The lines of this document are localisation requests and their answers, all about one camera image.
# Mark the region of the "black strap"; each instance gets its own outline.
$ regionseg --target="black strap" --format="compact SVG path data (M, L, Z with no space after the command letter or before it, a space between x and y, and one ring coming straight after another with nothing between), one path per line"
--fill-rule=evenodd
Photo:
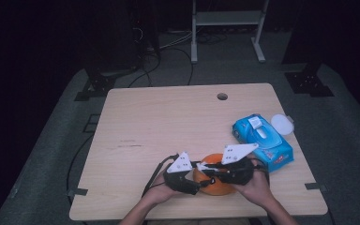
M169 156L165 159L163 159L163 161L161 161L158 165L157 168L155 169L153 175L151 176L150 180L148 181L147 185L144 188L144 191L142 192L142 197L144 196L144 194L150 189L151 184L153 184L155 178L157 177L158 173L160 172L160 169L162 168L163 164L169 160L169 159L173 159L176 160L179 157L178 154L174 155L174 156Z

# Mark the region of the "orange object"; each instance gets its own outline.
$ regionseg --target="orange object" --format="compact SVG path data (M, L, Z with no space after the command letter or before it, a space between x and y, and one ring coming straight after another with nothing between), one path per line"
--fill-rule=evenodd
M208 164L215 164L220 162L222 158L223 154L216 153L205 157L202 162L206 162ZM192 176L194 181L198 183L203 180L210 179L209 176L205 175L203 172L198 171L198 169L194 169ZM207 187L201 187L201 191L209 195L226 195L234 193L236 191L231 185L222 183L218 178L215 177L215 180L215 184L208 185Z

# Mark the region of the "white shelf frame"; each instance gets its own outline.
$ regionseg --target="white shelf frame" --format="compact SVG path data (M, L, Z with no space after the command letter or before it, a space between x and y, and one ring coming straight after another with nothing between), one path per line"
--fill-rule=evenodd
M197 26L201 25L248 25L257 24L256 36L251 38L253 48L260 63L265 62L265 57L259 41L263 30L265 15L269 0L264 0L262 10L250 11L209 11L197 12L197 0L192 2L192 40L191 62L198 62Z

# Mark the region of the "white tag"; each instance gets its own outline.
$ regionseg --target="white tag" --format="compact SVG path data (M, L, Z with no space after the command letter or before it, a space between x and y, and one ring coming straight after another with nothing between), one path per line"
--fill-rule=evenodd
M191 161L187 152L183 152L177 160L168 168L168 173L192 171Z
M257 143L227 145L224 149L221 164L227 165L233 162L237 162L246 157L249 153L253 152L253 150L258 147L259 145Z
M254 129L257 129L263 125L262 121L257 116L251 117L250 119L248 119L248 121Z

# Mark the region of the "dark background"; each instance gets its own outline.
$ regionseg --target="dark background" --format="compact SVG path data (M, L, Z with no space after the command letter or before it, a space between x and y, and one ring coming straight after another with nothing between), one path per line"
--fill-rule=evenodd
M212 3L217 10L260 6ZM77 71L86 64L137 65L132 26L190 27L191 1L156 0L155 6L148 17L137 0L0 1L0 206ZM200 8L209 6L199 1ZM360 103L360 1L271 1L264 30L292 28L283 63L306 63L318 53Z

